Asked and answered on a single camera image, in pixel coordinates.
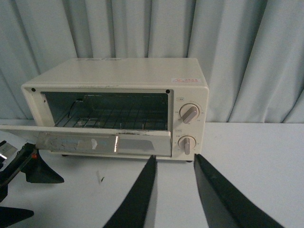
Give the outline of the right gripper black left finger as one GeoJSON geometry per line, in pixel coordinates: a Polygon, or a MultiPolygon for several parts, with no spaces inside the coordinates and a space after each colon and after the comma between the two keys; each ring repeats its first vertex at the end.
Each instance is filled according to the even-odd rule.
{"type": "Polygon", "coordinates": [[[150,156],[129,193],[104,225],[105,228],[148,228],[154,225],[156,196],[154,191],[157,161],[150,156]]]}

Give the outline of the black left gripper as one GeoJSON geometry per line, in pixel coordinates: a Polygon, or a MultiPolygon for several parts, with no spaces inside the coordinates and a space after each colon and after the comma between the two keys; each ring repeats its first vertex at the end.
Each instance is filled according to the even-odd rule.
{"type": "MultiPolygon", "coordinates": [[[[26,143],[9,165],[0,172],[0,201],[8,195],[8,184],[19,173],[26,175],[29,183],[64,183],[64,179],[52,170],[37,153],[34,144],[26,143]]],[[[7,228],[15,223],[34,216],[28,209],[10,207],[0,208],[0,227],[7,228]]]]}

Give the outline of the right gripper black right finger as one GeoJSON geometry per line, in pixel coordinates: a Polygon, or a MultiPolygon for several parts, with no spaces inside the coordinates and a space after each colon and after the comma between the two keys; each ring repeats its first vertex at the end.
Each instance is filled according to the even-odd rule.
{"type": "Polygon", "coordinates": [[[210,228],[281,228],[202,155],[194,156],[198,192],[210,228]]]}

